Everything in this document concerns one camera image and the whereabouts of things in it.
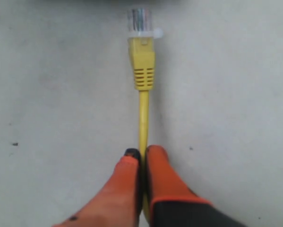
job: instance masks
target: gray floor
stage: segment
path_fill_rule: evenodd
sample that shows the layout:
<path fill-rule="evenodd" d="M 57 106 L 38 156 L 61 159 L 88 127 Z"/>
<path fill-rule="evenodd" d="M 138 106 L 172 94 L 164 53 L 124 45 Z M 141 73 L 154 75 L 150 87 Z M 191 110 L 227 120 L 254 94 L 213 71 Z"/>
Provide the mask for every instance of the gray floor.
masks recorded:
<path fill-rule="evenodd" d="M 0 0 L 0 227 L 62 221 L 137 146 L 133 3 Z M 283 0 L 149 5 L 166 33 L 149 142 L 220 210 L 283 227 Z"/>

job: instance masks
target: white surface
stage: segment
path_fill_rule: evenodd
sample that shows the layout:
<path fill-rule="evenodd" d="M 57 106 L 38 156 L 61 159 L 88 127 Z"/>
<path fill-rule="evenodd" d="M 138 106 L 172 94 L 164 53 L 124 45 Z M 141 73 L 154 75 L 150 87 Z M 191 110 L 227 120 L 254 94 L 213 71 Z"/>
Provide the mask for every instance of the white surface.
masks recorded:
<path fill-rule="evenodd" d="M 131 3 L 0 0 L 0 227 L 62 221 L 136 147 Z M 220 210 L 283 227 L 283 0 L 151 5 L 149 142 Z"/>

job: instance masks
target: dark speck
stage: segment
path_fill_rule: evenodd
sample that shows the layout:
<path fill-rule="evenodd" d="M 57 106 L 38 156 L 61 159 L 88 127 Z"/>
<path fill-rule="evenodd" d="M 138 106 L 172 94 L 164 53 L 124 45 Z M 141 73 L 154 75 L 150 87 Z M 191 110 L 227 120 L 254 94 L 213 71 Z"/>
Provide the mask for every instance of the dark speck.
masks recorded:
<path fill-rule="evenodd" d="M 69 221 L 76 221 L 77 219 L 78 219 L 78 217 L 72 216 L 72 217 L 69 218 Z"/>

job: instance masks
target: concrete floor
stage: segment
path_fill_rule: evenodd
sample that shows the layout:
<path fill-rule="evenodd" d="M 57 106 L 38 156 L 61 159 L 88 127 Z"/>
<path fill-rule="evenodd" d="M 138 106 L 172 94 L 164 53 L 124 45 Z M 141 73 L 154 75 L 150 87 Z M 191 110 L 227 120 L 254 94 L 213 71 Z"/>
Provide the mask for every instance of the concrete floor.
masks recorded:
<path fill-rule="evenodd" d="M 133 3 L 0 0 L 0 227 L 62 221 L 137 146 Z M 149 143 L 220 210 L 283 227 L 283 0 L 149 5 L 166 33 Z"/>

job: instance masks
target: yellow ethernet cable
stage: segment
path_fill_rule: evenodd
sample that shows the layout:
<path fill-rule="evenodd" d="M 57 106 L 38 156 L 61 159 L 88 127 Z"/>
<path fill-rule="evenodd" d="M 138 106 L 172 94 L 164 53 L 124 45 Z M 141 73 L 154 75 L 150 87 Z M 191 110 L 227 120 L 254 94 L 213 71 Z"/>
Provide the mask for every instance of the yellow ethernet cable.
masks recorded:
<path fill-rule="evenodd" d="M 151 12 L 148 9 L 129 10 L 128 20 L 129 56 L 134 71 L 135 88 L 139 91 L 139 151 L 142 157 L 142 178 L 143 182 L 145 182 L 149 91 L 153 89 L 155 73 L 154 32 Z M 146 194 L 144 194 L 143 198 L 143 211 L 147 221 L 149 221 L 149 205 Z"/>

